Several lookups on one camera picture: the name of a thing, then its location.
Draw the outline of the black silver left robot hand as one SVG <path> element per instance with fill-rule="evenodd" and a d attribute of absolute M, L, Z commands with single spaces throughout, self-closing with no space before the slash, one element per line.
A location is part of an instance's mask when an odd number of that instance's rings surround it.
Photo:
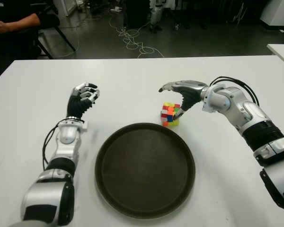
<path fill-rule="evenodd" d="M 69 97 L 66 117 L 81 119 L 83 114 L 95 104 L 100 91 L 94 84 L 84 82 L 76 86 Z"/>

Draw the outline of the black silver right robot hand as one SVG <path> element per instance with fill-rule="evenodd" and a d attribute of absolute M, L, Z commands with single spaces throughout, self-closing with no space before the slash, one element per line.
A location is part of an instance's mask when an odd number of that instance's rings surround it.
<path fill-rule="evenodd" d="M 173 120 L 180 118 L 187 110 L 189 110 L 196 103 L 202 101 L 202 93 L 207 90 L 209 86 L 200 81 L 181 80 L 169 82 L 163 85 L 159 92 L 173 91 L 182 95 L 182 103 L 180 109 L 177 111 Z"/>

